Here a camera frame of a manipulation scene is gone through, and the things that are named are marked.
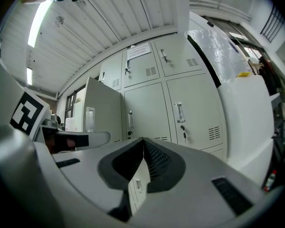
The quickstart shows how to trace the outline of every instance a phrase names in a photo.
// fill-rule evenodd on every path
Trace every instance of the white paper notice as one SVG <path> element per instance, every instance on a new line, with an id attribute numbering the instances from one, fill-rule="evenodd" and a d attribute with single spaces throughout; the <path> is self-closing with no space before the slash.
<path id="1" fill-rule="evenodd" d="M 150 53 L 151 49 L 149 47 L 149 43 L 143 44 L 141 46 L 137 46 L 128 50 L 128 60 L 139 57 L 141 55 Z"/>

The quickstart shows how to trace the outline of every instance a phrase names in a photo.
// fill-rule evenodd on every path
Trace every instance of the red object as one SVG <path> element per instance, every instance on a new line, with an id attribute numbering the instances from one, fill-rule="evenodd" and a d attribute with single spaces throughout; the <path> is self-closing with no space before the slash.
<path id="1" fill-rule="evenodd" d="M 276 178 L 276 170 L 273 170 L 272 173 L 269 175 L 266 185 L 264 187 L 265 192 L 269 192 L 271 190 L 271 187 L 275 182 L 275 178 Z"/>

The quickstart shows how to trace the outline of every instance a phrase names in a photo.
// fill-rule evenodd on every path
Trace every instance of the gray cabinet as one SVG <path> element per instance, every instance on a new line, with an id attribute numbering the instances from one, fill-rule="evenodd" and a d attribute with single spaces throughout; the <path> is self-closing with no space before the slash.
<path id="1" fill-rule="evenodd" d="M 125 65 L 122 72 L 124 76 L 124 87 L 133 86 L 160 77 L 151 43 L 149 43 L 149 46 L 151 50 L 150 53 L 129 61 L 124 60 Z"/>
<path id="2" fill-rule="evenodd" d="M 101 63 L 99 81 L 114 89 L 121 89 L 121 71 L 123 54 L 116 54 Z"/>
<path id="3" fill-rule="evenodd" d="M 178 144 L 202 150 L 223 143 L 218 92 L 206 74 L 167 81 Z M 184 138 L 184 126 L 187 138 Z"/>
<path id="4" fill-rule="evenodd" d="M 126 91 L 124 103 L 127 137 L 171 141 L 161 83 Z"/>
<path id="5" fill-rule="evenodd" d="M 165 76 L 203 70 L 200 56 L 191 49 L 184 36 L 163 38 L 154 43 Z"/>
<path id="6" fill-rule="evenodd" d="M 86 108 L 95 116 L 95 132 L 109 132 L 110 143 L 122 139 L 121 94 L 89 77 L 85 87 L 82 129 L 86 132 Z"/>

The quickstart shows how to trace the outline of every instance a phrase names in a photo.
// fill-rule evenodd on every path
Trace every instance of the ceiling light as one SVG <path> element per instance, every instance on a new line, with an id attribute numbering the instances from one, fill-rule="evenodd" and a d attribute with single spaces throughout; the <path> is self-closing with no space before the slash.
<path id="1" fill-rule="evenodd" d="M 229 34 L 232 35 L 233 37 L 237 37 L 237 38 L 240 38 L 240 39 L 248 40 L 248 38 L 247 38 L 246 36 L 239 35 L 239 34 L 237 34 L 237 33 L 229 32 Z"/>
<path id="2" fill-rule="evenodd" d="M 27 83 L 30 86 L 32 85 L 32 76 L 33 76 L 33 70 L 27 67 Z"/>
<path id="3" fill-rule="evenodd" d="M 52 2 L 53 2 L 52 0 L 46 0 L 45 2 L 40 3 L 37 9 L 28 37 L 28 44 L 31 47 L 35 47 L 37 35 L 39 33 L 42 20 Z"/>

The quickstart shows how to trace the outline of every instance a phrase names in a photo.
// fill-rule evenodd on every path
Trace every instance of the cabinet door handle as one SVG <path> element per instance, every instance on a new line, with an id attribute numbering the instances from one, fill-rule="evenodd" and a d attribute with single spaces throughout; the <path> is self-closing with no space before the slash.
<path id="1" fill-rule="evenodd" d="M 131 68 L 131 67 L 130 67 L 129 65 L 130 65 L 130 60 L 127 61 L 127 66 L 126 66 L 126 68 L 125 68 L 125 72 L 124 72 L 124 73 L 125 73 L 126 75 L 127 75 L 127 72 L 130 73 L 129 68 Z"/>
<path id="2" fill-rule="evenodd" d="M 129 116 L 129 127 L 130 127 L 130 128 L 134 128 L 134 123 L 133 123 L 133 111 L 129 111 L 128 116 Z"/>
<path id="3" fill-rule="evenodd" d="M 101 76 L 100 82 L 103 83 L 103 82 L 104 82 L 104 79 L 105 79 L 105 72 L 103 72 L 103 74 L 102 74 L 102 76 Z"/>
<path id="4" fill-rule="evenodd" d="M 162 57 L 162 59 L 165 60 L 166 63 L 168 63 L 167 56 L 166 56 L 165 52 L 163 51 L 163 49 L 161 49 L 161 57 Z"/>
<path id="5" fill-rule="evenodd" d="M 186 120 L 185 120 L 185 116 L 184 116 L 184 111 L 182 109 L 182 104 L 181 102 L 176 102 L 174 103 L 175 107 L 176 107 L 176 110 L 178 111 L 179 113 L 179 120 L 177 120 L 178 123 L 184 123 Z"/>
<path id="6" fill-rule="evenodd" d="M 142 183 L 141 183 L 141 180 L 140 179 L 137 179 L 137 178 L 135 178 L 135 181 L 136 181 L 136 186 L 137 186 L 137 190 L 138 190 L 138 192 L 139 193 L 141 193 L 142 192 Z"/>

